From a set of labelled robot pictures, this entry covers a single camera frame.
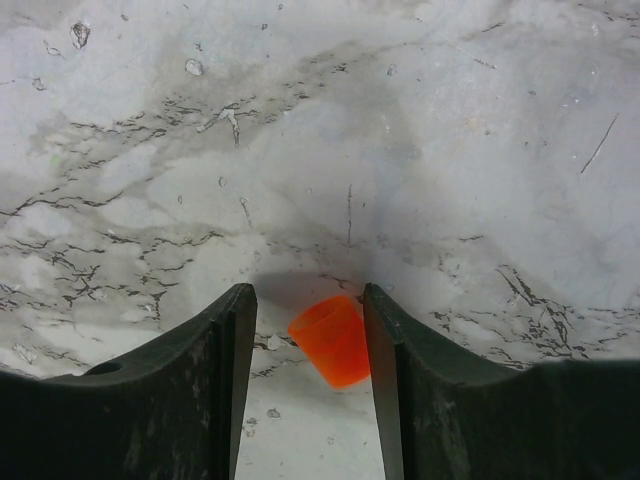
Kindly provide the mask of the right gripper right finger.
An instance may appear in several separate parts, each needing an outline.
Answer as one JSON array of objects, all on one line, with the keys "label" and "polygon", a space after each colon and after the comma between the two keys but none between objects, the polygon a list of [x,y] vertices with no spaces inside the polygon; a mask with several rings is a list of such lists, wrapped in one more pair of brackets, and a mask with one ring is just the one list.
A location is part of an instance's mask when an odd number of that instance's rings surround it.
[{"label": "right gripper right finger", "polygon": [[635,479],[639,364],[487,360],[363,293],[384,473],[389,479]]}]

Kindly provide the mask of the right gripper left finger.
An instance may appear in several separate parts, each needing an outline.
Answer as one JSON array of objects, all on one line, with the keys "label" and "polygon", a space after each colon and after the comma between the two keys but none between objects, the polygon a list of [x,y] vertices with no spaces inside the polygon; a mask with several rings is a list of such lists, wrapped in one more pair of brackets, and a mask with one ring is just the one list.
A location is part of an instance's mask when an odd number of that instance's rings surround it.
[{"label": "right gripper left finger", "polygon": [[80,376],[1,376],[5,479],[231,479],[256,330],[252,285]]}]

